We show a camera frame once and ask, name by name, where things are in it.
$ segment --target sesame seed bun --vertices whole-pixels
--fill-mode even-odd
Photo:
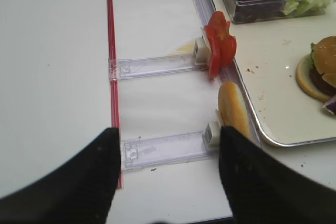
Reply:
[[[316,70],[324,74],[325,82],[336,88],[336,36],[322,39],[312,49]]]

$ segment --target hamburger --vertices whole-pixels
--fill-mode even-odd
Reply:
[[[296,79],[305,93],[322,102],[336,95],[336,36],[311,44],[311,53],[297,66]]]

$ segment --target bread slice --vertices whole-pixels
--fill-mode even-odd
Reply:
[[[250,139],[250,128],[243,95],[237,84],[224,82],[218,92],[218,110],[226,126],[233,126]]]
[[[315,85],[312,83],[309,77],[309,70],[311,69],[311,59],[310,55],[304,56],[297,68],[296,68],[296,81],[301,87],[301,89],[310,95],[322,102],[326,102],[330,99],[330,96],[322,93]]]

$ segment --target red rod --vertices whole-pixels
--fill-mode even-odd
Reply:
[[[110,60],[117,60],[115,53],[116,36],[114,34],[114,15],[113,15],[113,0],[107,0],[108,14],[108,33],[109,33],[109,55]],[[118,100],[118,82],[111,81],[111,116],[112,127],[119,128],[119,100]],[[118,189],[123,187],[122,173],[120,173],[118,181]]]

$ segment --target clear plastic bracket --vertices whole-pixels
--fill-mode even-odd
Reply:
[[[195,55],[191,53],[145,59],[110,60],[110,81],[207,69],[206,64],[196,65],[194,59]]]
[[[166,137],[138,138],[121,141],[121,167],[124,172],[209,159],[218,150],[208,150],[204,144],[204,131]]]

